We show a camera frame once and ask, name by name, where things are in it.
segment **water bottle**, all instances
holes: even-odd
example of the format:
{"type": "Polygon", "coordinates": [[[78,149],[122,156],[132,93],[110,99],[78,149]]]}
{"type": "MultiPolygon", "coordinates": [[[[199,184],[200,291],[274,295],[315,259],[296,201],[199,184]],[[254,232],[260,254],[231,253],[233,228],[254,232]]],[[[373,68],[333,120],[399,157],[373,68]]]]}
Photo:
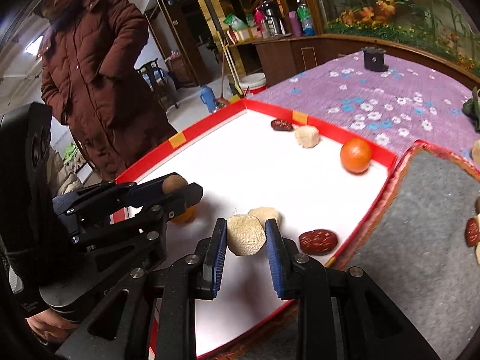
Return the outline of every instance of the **water bottle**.
{"type": "Polygon", "coordinates": [[[217,102],[215,101],[215,94],[212,91],[212,88],[203,85],[202,90],[200,91],[200,99],[203,101],[208,108],[208,112],[211,114],[218,109],[217,102]]]}
{"type": "Polygon", "coordinates": [[[311,20],[311,14],[310,10],[308,9],[308,5],[305,2],[305,0],[297,0],[298,3],[298,8],[297,8],[297,13],[298,13],[298,18],[300,20],[303,33],[305,35],[315,35],[315,30],[314,30],[314,23],[311,20]]]}

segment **pink bottle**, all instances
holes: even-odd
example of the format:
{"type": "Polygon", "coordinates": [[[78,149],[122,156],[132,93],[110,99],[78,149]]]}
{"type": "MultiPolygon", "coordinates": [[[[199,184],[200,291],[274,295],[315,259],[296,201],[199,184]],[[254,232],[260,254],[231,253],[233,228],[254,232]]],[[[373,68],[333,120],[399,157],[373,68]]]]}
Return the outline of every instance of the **pink bottle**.
{"type": "Polygon", "coordinates": [[[258,29],[262,30],[262,20],[267,20],[263,12],[260,10],[260,7],[255,8],[255,13],[253,14],[253,20],[257,24],[258,29]]]}
{"type": "Polygon", "coordinates": [[[289,12],[290,23],[292,25],[292,32],[295,36],[300,36],[303,34],[302,25],[300,24],[297,12],[289,12]]]}

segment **gray felt mat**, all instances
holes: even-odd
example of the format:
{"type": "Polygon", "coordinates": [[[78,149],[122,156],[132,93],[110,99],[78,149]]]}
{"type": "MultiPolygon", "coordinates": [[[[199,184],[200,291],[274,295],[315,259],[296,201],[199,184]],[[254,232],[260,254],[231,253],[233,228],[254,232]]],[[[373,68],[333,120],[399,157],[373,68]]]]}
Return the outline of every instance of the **gray felt mat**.
{"type": "MultiPolygon", "coordinates": [[[[465,244],[480,184],[454,163],[421,152],[400,191],[351,262],[402,309],[442,360],[454,360],[480,324],[480,266],[465,244]]],[[[296,325],[242,360],[293,360],[296,325]]]]}

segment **broom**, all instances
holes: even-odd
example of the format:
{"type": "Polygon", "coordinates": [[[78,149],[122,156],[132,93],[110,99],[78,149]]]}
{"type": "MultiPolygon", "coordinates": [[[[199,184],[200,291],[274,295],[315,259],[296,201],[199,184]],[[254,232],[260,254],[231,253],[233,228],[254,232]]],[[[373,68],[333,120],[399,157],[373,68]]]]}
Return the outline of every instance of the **broom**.
{"type": "Polygon", "coordinates": [[[222,87],[222,92],[220,94],[220,97],[216,98],[215,101],[217,102],[217,104],[219,105],[219,107],[225,107],[227,105],[229,105],[229,101],[223,97],[223,77],[225,75],[225,51],[222,50],[222,79],[221,79],[221,82],[220,82],[220,85],[222,87]]]}

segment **hand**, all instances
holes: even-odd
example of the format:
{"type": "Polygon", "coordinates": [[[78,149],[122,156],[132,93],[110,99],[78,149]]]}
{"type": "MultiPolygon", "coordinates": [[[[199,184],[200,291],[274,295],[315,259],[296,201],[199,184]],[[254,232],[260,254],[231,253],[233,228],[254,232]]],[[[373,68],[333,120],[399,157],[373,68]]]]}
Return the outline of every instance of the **hand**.
{"type": "Polygon", "coordinates": [[[46,341],[56,343],[64,342],[70,334],[68,330],[77,327],[77,325],[63,319],[51,309],[42,311],[26,320],[30,328],[37,335],[46,341]]]}

